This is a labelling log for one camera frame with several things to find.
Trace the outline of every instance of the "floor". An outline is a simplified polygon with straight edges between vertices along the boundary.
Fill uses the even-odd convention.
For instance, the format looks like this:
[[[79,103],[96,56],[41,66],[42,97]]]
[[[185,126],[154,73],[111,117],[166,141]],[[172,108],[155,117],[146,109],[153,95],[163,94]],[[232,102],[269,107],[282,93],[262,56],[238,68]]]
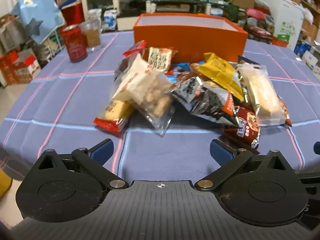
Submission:
[[[14,85],[7,86],[5,89],[0,88],[0,123],[26,86]],[[22,221],[21,213],[16,204],[16,192],[20,184],[21,181],[13,180],[11,188],[0,200],[0,221],[8,228]]]

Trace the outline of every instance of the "purple tablecloth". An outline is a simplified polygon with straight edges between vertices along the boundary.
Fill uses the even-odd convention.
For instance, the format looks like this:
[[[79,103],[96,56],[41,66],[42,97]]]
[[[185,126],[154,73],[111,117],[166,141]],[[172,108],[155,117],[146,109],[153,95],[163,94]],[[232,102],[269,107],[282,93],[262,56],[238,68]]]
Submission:
[[[47,148],[70,153],[105,138],[113,140],[115,152],[104,166],[128,182],[195,182],[219,168],[209,151],[219,130],[182,108],[163,138],[139,114],[131,118],[122,138],[95,128],[92,121],[109,101],[113,72],[122,53],[132,46],[133,34],[104,34],[102,40],[101,50],[77,64],[70,63],[62,51],[26,87],[0,126],[2,169],[22,179]],[[244,56],[267,66],[293,123],[292,128],[263,128],[259,151],[280,150],[296,171],[320,170],[320,156],[313,152],[313,144],[320,139],[320,80],[286,48],[248,40]]]

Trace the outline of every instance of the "blue plush toy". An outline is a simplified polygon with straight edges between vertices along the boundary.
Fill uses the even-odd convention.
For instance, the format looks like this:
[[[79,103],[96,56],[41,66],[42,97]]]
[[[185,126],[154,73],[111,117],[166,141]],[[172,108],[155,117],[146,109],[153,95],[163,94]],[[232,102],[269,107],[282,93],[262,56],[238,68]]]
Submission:
[[[11,14],[21,18],[27,33],[38,44],[44,42],[53,31],[65,24],[64,17],[54,0],[19,0]]]

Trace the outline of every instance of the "yellow snack package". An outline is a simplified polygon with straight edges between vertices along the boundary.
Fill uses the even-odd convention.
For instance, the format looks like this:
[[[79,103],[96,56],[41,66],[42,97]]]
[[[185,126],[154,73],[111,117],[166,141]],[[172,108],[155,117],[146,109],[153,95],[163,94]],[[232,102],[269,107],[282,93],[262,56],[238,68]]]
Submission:
[[[244,101],[238,73],[231,64],[214,53],[204,53],[205,63],[197,71],[217,83],[240,101]]]

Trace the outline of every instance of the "open box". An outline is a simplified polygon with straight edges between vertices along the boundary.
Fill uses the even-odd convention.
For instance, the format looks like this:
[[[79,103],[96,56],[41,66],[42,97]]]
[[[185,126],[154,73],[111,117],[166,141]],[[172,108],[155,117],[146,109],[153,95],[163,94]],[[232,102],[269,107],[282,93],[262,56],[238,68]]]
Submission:
[[[148,47],[177,50],[173,63],[198,62],[206,52],[237,62],[248,38],[247,32],[223,17],[186,13],[141,14],[133,34],[135,42],[146,40]]]

